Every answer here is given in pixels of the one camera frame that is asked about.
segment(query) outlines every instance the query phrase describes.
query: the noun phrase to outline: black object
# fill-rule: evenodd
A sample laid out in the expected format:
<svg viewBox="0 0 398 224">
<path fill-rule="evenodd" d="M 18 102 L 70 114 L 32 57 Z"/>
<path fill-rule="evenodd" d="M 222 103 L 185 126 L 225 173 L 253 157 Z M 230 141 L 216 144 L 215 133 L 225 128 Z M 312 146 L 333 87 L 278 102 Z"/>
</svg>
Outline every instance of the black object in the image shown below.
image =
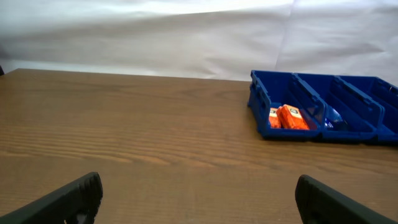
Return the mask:
<svg viewBox="0 0 398 224">
<path fill-rule="evenodd" d="M 308 175 L 298 179 L 295 198 L 304 224 L 397 224 Z"/>
<path fill-rule="evenodd" d="M 0 223 L 93 224 L 102 196 L 100 176 L 91 172 L 0 217 Z M 298 179 L 295 198 L 304 224 L 398 224 L 308 175 Z"/>
<path fill-rule="evenodd" d="M 92 224 L 103 196 L 97 172 L 0 217 L 1 224 Z"/>
</svg>

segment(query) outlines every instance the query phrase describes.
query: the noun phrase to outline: table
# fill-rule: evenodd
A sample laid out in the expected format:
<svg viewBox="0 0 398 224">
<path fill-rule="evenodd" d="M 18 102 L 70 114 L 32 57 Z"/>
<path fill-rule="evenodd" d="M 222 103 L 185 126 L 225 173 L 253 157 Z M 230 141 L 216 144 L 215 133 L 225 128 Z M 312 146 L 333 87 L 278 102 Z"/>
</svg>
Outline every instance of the table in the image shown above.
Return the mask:
<svg viewBox="0 0 398 224">
<path fill-rule="evenodd" d="M 98 171 L 102 223 L 301 223 L 308 174 L 398 220 L 398 150 L 265 141 L 248 82 L 18 69 L 0 77 L 0 215 Z"/>
</svg>

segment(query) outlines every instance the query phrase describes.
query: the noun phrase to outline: orange package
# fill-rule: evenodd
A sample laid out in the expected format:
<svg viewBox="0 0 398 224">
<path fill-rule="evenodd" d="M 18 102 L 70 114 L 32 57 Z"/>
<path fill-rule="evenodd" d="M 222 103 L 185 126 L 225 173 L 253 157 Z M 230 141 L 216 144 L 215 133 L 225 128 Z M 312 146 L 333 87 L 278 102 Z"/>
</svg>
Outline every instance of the orange package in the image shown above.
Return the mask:
<svg viewBox="0 0 398 224">
<path fill-rule="evenodd" d="M 309 130 L 307 123 L 300 114 L 300 110 L 294 106 L 283 105 L 276 111 L 284 128 Z"/>
<path fill-rule="evenodd" d="M 276 108 L 271 108 L 269 112 L 269 122 L 271 123 L 272 128 L 280 128 L 280 121 L 278 116 L 276 115 Z"/>
</svg>

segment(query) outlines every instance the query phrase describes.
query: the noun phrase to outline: blue plastic container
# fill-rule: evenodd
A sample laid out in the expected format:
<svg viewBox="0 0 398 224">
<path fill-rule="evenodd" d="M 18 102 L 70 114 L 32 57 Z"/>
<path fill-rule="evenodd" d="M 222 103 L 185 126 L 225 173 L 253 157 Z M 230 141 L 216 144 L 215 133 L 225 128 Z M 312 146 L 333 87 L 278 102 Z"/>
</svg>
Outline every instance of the blue plastic container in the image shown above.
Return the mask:
<svg viewBox="0 0 398 224">
<path fill-rule="evenodd" d="M 297 75 L 253 70 L 251 77 L 248 106 L 257 121 L 257 130 L 264 138 L 311 139 L 320 134 L 325 102 Z M 310 130 L 271 128 L 271 107 L 278 108 L 284 104 L 298 108 Z"/>
<path fill-rule="evenodd" d="M 398 88 L 378 77 L 340 76 L 384 107 L 384 119 L 377 131 L 378 141 L 398 142 Z"/>
<path fill-rule="evenodd" d="M 344 129 L 328 129 L 325 114 L 322 124 L 322 139 L 362 141 L 374 139 L 382 125 L 384 108 L 367 94 L 334 75 L 298 73 L 329 107 L 335 109 L 346 121 Z"/>
</svg>

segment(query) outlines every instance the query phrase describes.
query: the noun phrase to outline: white sheet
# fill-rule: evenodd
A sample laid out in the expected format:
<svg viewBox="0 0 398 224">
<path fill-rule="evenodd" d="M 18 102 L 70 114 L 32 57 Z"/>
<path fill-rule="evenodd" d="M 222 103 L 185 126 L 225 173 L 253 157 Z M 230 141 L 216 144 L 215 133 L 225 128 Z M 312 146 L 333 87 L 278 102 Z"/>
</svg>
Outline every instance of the white sheet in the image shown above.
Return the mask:
<svg viewBox="0 0 398 224">
<path fill-rule="evenodd" d="M 0 64 L 249 80 L 249 71 L 398 84 L 398 1 L 2 0 Z"/>
</svg>

